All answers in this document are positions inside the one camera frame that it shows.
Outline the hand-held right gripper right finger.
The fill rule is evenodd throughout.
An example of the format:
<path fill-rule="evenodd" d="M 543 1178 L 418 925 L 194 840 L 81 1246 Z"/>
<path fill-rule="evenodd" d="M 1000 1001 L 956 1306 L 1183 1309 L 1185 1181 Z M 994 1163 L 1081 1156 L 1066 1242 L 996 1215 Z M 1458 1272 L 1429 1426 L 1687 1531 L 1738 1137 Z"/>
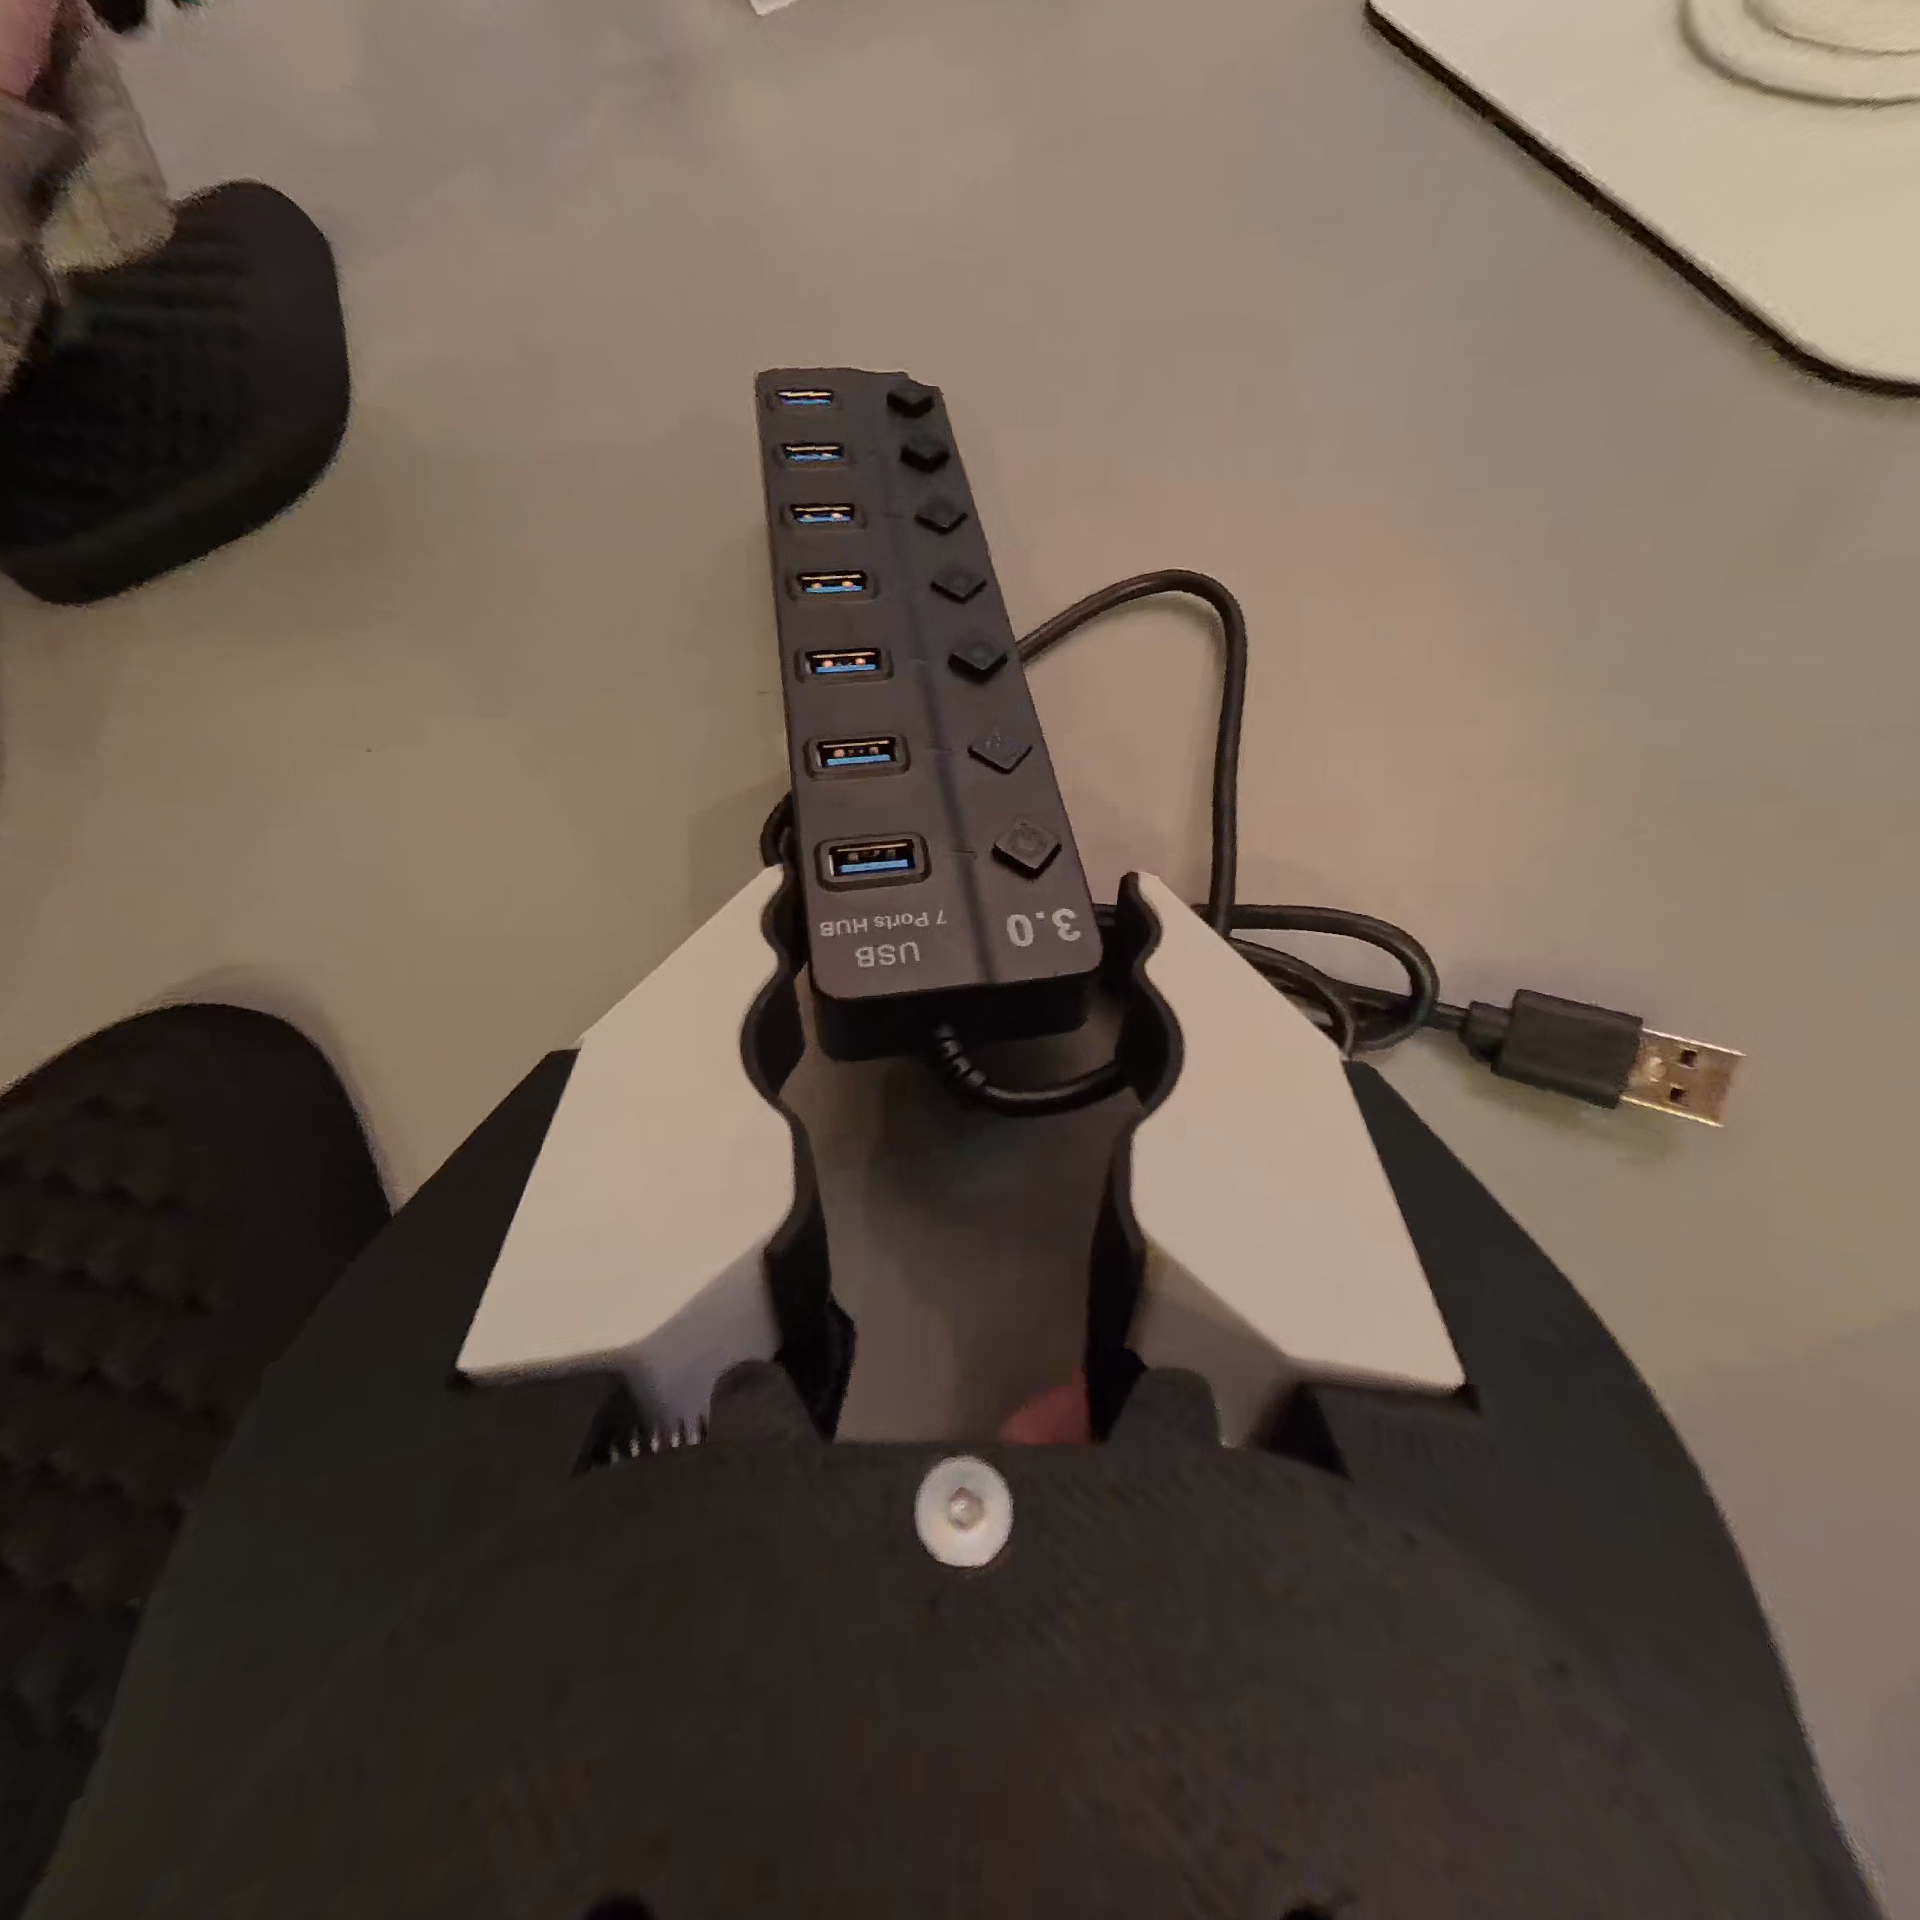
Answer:
<path fill-rule="evenodd" d="M 1298 1384 L 1448 1401 L 1466 1370 L 1332 1039 L 1156 876 L 1128 876 L 1117 1137 L 1091 1242 L 1091 1414 L 1156 1370 L 1214 1414 Z"/>

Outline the black wrist rest pad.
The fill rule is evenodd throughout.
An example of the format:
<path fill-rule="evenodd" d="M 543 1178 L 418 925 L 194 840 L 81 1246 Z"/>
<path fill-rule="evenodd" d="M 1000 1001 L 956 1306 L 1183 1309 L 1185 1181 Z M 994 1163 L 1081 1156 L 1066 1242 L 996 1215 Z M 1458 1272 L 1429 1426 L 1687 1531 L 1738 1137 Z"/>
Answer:
<path fill-rule="evenodd" d="M 2 1917 L 213 1466 L 389 1215 L 324 1050 L 258 1008 L 151 1008 L 2 1090 Z"/>
<path fill-rule="evenodd" d="M 2 582 L 79 607 L 197 565 L 301 504 L 346 425 L 324 228 L 267 183 L 213 186 L 40 319 L 2 397 Z"/>

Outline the white stand base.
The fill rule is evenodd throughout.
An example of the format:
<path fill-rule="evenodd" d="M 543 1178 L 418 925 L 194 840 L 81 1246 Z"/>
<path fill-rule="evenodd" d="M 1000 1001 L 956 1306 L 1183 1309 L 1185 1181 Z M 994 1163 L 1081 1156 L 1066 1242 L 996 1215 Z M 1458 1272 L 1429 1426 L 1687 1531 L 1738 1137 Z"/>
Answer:
<path fill-rule="evenodd" d="M 1811 374 L 1918 397 L 1918 3 L 1366 3 Z"/>

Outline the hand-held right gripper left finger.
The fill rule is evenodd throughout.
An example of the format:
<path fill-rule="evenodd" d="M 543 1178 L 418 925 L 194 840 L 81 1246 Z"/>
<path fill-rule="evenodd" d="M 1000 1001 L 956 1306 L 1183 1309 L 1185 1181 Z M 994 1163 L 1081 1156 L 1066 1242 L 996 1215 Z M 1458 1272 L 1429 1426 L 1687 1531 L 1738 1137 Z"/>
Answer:
<path fill-rule="evenodd" d="M 640 1414 L 709 1414 L 779 1363 L 847 1401 L 820 1176 L 785 1086 L 804 1060 L 804 914 L 754 876 L 581 1042 L 466 1326 L 466 1383 L 619 1379 Z"/>

